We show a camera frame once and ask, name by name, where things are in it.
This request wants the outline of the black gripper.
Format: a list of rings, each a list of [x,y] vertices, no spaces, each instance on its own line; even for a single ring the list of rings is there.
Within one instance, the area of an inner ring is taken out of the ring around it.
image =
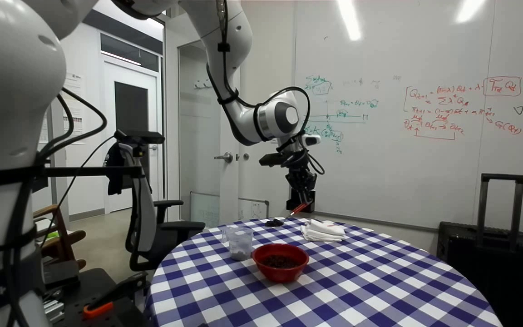
[[[315,187],[318,176],[325,172],[325,167],[311,154],[307,147],[278,147],[275,152],[264,154],[260,158],[260,163],[267,167],[280,165],[289,168],[286,178],[291,185],[293,194],[287,199],[287,210],[298,212],[298,207],[304,205],[302,199],[305,199],[304,212],[315,212]]]

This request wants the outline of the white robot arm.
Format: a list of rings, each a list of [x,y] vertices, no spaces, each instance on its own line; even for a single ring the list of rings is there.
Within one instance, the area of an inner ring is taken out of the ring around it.
[[[0,327],[35,327],[46,319],[39,290],[42,256],[29,225],[33,183],[46,159],[71,143],[40,141],[44,116],[66,85],[69,36],[98,0],[0,0]],[[280,154],[304,148],[295,90],[284,87],[262,103],[240,98],[235,85],[253,30],[242,0],[113,0],[133,18],[157,18],[180,5],[207,54],[207,74],[235,138],[244,145],[276,139]]]

